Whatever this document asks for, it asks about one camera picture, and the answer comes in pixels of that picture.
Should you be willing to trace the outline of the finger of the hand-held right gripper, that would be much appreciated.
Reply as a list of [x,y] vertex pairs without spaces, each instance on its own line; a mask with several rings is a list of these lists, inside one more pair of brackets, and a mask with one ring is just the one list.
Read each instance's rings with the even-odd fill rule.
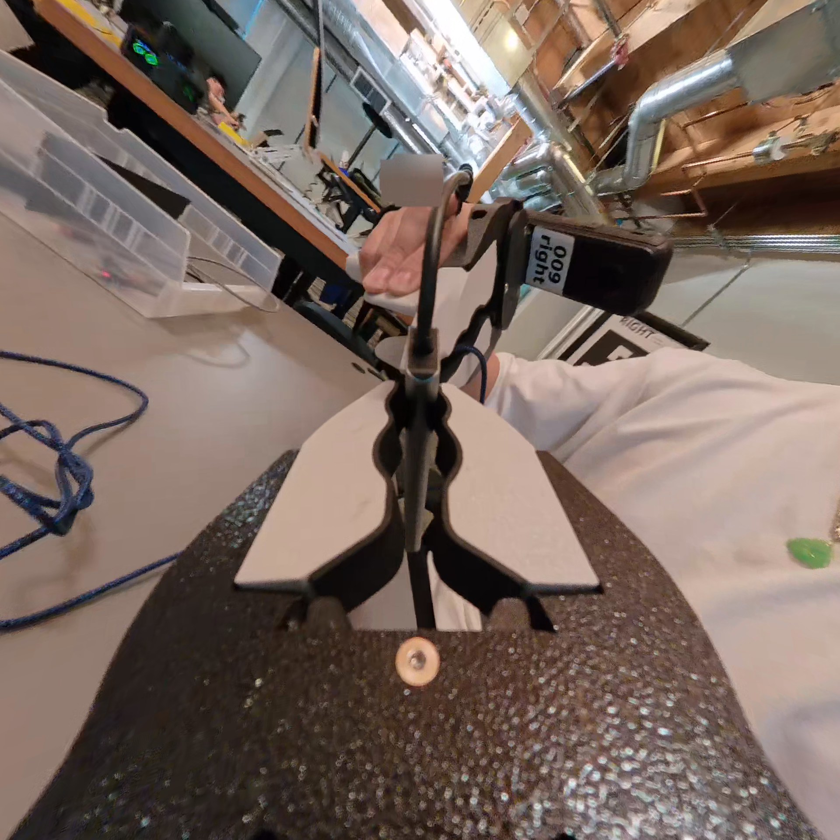
[[375,346],[375,357],[381,373],[388,380],[404,380],[409,350],[408,336],[383,338]]
[[433,327],[441,367],[461,344],[475,347],[486,359],[486,387],[493,387],[500,369],[495,354],[501,331],[492,324],[490,304],[497,274],[496,259],[480,259],[472,269],[442,268],[437,273]]

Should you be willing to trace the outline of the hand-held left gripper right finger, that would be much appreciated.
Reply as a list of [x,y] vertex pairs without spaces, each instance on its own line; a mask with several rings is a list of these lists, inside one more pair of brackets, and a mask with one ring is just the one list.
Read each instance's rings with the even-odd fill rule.
[[427,549],[437,628],[478,631],[500,601],[591,594],[601,584],[536,449],[459,388],[440,388]]

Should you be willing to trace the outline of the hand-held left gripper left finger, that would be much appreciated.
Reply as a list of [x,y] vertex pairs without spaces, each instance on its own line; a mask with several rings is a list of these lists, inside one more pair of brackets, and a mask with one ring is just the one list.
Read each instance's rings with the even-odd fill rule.
[[405,537],[394,396],[396,383],[378,384],[301,446],[235,575],[239,590],[332,597],[351,612],[396,576]]

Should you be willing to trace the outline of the clear plastic bin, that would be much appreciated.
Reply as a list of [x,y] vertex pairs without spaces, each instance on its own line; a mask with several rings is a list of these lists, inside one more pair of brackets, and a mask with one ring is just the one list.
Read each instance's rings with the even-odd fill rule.
[[[148,319],[276,312],[279,254],[103,108],[6,51],[2,215]],[[168,186],[173,219],[97,155]]]

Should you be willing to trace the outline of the person's right hand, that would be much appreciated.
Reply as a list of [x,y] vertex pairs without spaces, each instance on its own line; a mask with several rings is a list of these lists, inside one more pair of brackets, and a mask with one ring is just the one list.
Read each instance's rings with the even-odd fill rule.
[[420,288],[432,212],[430,207],[410,206],[383,216],[360,251],[366,292],[404,297]]

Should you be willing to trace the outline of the black white marker sign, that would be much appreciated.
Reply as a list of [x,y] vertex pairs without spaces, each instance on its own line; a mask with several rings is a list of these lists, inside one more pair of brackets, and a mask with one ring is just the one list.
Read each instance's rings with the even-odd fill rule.
[[636,317],[602,313],[564,341],[556,359],[574,366],[640,358],[661,349],[702,352],[709,342],[650,312]]

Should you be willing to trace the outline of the raised wooden desk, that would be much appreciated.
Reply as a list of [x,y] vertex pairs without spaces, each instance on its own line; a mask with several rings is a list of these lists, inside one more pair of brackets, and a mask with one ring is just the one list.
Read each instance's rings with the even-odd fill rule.
[[320,150],[315,152],[317,161],[322,165],[322,170],[330,172],[334,178],[338,179],[339,183],[349,189],[352,194],[358,197],[360,201],[372,211],[379,213],[382,210],[380,204],[375,202],[368,192],[361,189],[360,186],[350,178],[339,166],[337,166],[325,153]]

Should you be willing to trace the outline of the grey desk with wood edge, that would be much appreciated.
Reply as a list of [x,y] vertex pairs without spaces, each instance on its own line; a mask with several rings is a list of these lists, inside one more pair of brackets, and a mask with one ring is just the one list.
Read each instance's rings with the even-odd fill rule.
[[195,150],[236,180],[249,195],[294,231],[281,250],[315,277],[339,281],[346,277],[347,256],[356,251],[346,234],[318,213],[315,206],[287,179],[273,173],[239,149],[206,122],[188,114],[122,55],[119,45],[78,17],[61,2],[35,1],[36,13],[66,37],[112,79],[149,107]]

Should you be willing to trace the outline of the black divider panel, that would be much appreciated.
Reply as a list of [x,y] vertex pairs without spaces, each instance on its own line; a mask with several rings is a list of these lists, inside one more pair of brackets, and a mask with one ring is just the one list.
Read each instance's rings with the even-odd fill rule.
[[173,219],[180,219],[190,205],[190,200],[174,192],[168,186],[157,183],[150,178],[134,172],[124,166],[115,164],[103,156],[97,155],[99,160],[131,184],[139,193],[148,198],[152,204],[159,207]]

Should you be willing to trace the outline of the green pendant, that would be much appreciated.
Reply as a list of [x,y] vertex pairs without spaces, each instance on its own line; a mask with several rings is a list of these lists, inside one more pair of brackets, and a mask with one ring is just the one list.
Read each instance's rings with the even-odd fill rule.
[[821,570],[831,565],[835,543],[824,539],[794,538],[785,544],[793,561],[809,570]]

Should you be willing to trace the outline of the black battery charger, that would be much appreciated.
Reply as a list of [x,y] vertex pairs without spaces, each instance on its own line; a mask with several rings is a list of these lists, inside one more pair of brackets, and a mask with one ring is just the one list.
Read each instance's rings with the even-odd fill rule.
[[120,45],[121,55],[145,76],[161,63],[154,38],[142,27],[129,24]]
[[188,114],[195,115],[205,99],[204,80],[164,54],[157,58],[150,73],[153,84]]

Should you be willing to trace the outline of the black monitor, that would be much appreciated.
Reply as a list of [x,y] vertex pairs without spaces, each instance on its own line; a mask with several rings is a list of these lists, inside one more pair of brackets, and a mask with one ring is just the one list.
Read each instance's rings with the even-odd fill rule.
[[119,15],[127,23],[153,28],[170,24],[202,68],[222,73],[231,103],[242,98],[262,60],[217,2],[124,1]]

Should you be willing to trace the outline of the silver ceiling duct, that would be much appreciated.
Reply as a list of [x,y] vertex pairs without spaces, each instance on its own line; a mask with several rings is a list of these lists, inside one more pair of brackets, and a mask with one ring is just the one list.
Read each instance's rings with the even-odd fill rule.
[[588,214],[655,173],[668,125],[838,81],[838,2],[321,2],[326,28],[484,194]]

